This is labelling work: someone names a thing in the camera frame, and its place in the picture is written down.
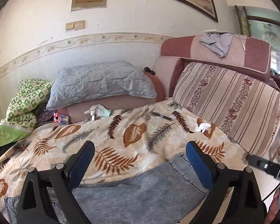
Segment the person's right hand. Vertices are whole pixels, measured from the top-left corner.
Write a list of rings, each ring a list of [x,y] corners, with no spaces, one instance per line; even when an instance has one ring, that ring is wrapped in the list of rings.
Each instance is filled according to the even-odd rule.
[[[280,210],[280,187],[278,187],[278,189],[274,193],[273,201],[271,202],[271,205],[267,212],[267,216],[265,218],[265,224],[278,223],[280,221],[279,210]]]

